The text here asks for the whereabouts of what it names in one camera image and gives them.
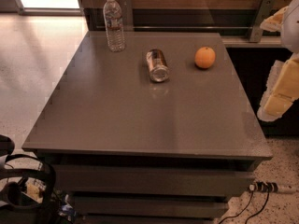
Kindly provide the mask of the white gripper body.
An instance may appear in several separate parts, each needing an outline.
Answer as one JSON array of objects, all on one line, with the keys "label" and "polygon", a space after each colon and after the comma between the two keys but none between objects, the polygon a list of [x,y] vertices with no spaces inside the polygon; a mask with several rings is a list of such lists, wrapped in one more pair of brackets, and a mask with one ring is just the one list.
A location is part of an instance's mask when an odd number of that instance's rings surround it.
[{"label": "white gripper body", "polygon": [[292,0],[284,12],[281,44],[293,53],[299,52],[299,0]]}]

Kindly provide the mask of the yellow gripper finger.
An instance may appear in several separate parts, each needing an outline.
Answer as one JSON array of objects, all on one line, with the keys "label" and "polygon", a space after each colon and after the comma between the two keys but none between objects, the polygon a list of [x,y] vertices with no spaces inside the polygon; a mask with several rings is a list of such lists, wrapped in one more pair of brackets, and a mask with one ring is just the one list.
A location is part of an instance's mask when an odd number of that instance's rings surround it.
[{"label": "yellow gripper finger", "polygon": [[280,119],[298,98],[299,54],[294,53],[286,62],[275,60],[270,69],[257,117],[266,122]]},{"label": "yellow gripper finger", "polygon": [[285,13],[288,8],[288,6],[285,6],[274,15],[264,19],[260,24],[260,28],[268,32],[281,32]]}]

